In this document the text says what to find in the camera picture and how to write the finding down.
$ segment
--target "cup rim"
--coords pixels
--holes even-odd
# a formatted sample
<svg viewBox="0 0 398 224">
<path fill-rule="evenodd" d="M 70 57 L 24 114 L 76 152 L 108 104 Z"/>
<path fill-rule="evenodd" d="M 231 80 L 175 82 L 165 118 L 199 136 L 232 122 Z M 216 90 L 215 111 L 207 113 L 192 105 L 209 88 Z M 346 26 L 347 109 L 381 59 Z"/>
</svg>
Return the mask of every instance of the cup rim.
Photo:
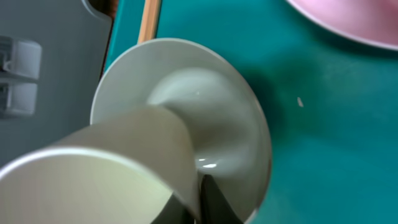
<svg viewBox="0 0 398 224">
<path fill-rule="evenodd" d="M 139 174 L 144 174 L 146 177 L 153 179 L 158 183 L 159 186 L 167 189 L 170 192 L 170 196 L 175 195 L 181 203 L 184 205 L 182 197 L 178 192 L 174 191 L 166 181 L 164 181 L 160 176 L 158 176 L 151 169 L 147 168 L 145 165 L 141 164 L 135 159 L 128 158 L 126 156 L 120 155 L 115 152 L 104 151 L 102 149 L 97 149 L 93 147 L 83 147 L 83 146 L 49 146 L 44 149 L 33 151 L 28 154 L 24 154 L 11 162 L 7 163 L 4 167 L 0 169 L 0 182 L 4 180 L 8 175 L 11 175 L 13 171 L 22 168 L 26 164 L 30 164 L 34 161 L 39 161 L 41 159 L 49 159 L 51 157 L 61 157 L 61 156 L 86 156 L 96 159 L 104 159 L 108 162 L 115 162 L 129 169 L 132 172 L 138 172 Z"/>
<path fill-rule="evenodd" d="M 267 150 L 268 152 L 268 167 L 267 167 L 267 175 L 266 175 L 266 179 L 265 179 L 265 184 L 264 187 L 261 190 L 261 193 L 259 194 L 258 200 L 257 200 L 257 204 L 256 204 L 256 208 L 252 211 L 252 213 L 250 214 L 250 216 L 247 217 L 246 220 L 243 220 L 244 223 L 250 223 L 254 220 L 254 218 L 256 217 L 256 215 L 258 214 L 258 210 L 260 208 L 260 206 L 263 204 L 266 193 L 269 190 L 269 184 L 271 181 L 271 174 L 272 174 L 272 140 L 271 140 L 271 135 L 269 134 L 269 128 L 268 128 L 268 124 L 266 121 L 266 117 L 265 114 L 260 106 L 260 103 L 258 102 L 257 96 L 254 94 L 253 90 L 251 89 L 251 87 L 249 86 L 249 84 L 247 83 L 247 81 L 243 78 L 243 76 L 222 56 L 220 56 L 218 53 L 212 51 L 211 49 L 209 49 L 208 47 L 205 47 L 201 44 L 198 44 L 196 42 L 192 42 L 190 40 L 185 40 L 185 39 L 178 39 L 178 38 L 159 38 L 159 39 L 152 39 L 152 40 L 148 40 L 146 42 L 143 42 L 141 44 L 137 44 L 135 46 L 130 47 L 129 49 L 127 49 L 126 51 L 124 51 L 120 56 L 118 56 L 116 58 L 116 60 L 114 60 L 112 62 L 112 64 L 108 67 L 108 69 L 105 71 L 104 75 L 101 77 L 101 80 L 98 83 L 98 87 L 95 91 L 95 95 L 93 98 L 93 104 L 91 106 L 91 113 L 90 113 L 90 124 L 93 124 L 93 117 L 94 117 L 94 108 L 95 108 L 95 104 L 97 102 L 97 97 L 98 97 L 98 93 L 100 90 L 100 86 L 103 84 L 103 82 L 105 82 L 105 80 L 107 79 L 108 73 L 109 71 L 119 62 L 119 60 L 124 57 L 126 54 L 129 54 L 131 51 L 133 51 L 134 49 L 141 47 L 143 45 L 147 45 L 147 44 L 153 44 L 155 42 L 179 42 L 181 44 L 188 44 L 188 45 L 192 45 L 194 47 L 197 47 L 199 49 L 202 49 L 206 52 L 208 52 L 209 54 L 212 54 L 212 56 L 216 57 L 218 60 L 220 60 L 220 62 L 226 64 L 230 69 L 233 69 L 237 74 L 239 74 L 239 79 L 242 83 L 242 85 L 244 86 L 244 88 L 248 91 L 248 93 L 250 94 L 251 98 L 255 101 L 256 104 L 256 108 L 258 110 L 258 112 L 260 112 L 259 114 L 259 118 L 261 120 L 261 126 L 266 128 L 267 131 L 267 136 L 265 138 L 268 138 L 269 140 L 269 149 L 264 149 Z"/>
</svg>

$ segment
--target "pink plate rim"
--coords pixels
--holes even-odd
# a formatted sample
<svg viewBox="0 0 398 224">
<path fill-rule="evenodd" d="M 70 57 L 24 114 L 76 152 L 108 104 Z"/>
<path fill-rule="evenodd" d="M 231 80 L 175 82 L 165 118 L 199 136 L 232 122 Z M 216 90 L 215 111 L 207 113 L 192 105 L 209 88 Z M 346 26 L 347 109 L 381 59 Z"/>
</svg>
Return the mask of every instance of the pink plate rim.
<svg viewBox="0 0 398 224">
<path fill-rule="evenodd" d="M 388 49 L 388 50 L 398 50 L 398 45 L 394 45 L 394 44 L 386 44 L 383 42 L 379 42 L 379 41 L 375 41 L 375 40 L 371 40 L 371 39 L 367 39 L 367 38 L 363 38 L 357 35 L 353 35 L 350 34 L 348 32 L 342 31 L 340 29 L 337 29 L 336 27 L 333 27 L 325 22 L 323 22 L 322 20 L 319 20 L 317 17 L 313 16 L 311 13 L 309 13 L 308 11 L 306 11 L 303 7 L 301 7 L 300 4 L 296 3 L 295 0 L 286 0 L 291 6 L 293 6 L 293 8 L 295 8 L 296 10 L 298 10 L 298 12 L 300 12 L 301 14 L 303 14 L 305 17 L 307 17 L 308 19 L 310 19 L 311 21 L 313 21 L 314 23 L 320 25 L 321 27 L 328 29 L 340 36 L 346 37 L 347 39 L 362 43 L 362 44 L 367 44 L 373 47 L 379 47 L 382 49 Z"/>
</svg>

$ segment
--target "teal surface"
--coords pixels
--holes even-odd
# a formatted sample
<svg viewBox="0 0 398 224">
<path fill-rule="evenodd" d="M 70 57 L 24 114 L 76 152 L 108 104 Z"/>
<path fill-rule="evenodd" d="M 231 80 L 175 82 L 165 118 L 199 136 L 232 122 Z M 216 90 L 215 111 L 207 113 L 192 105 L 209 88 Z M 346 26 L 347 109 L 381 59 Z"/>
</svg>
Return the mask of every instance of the teal surface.
<svg viewBox="0 0 398 224">
<path fill-rule="evenodd" d="M 137 40 L 144 1 L 122 2 L 136 8 L 120 8 L 108 63 Z M 398 223 L 397 52 L 338 37 L 282 0 L 163 0 L 158 37 L 213 49 L 259 98 L 274 165 L 255 224 Z"/>
</svg>

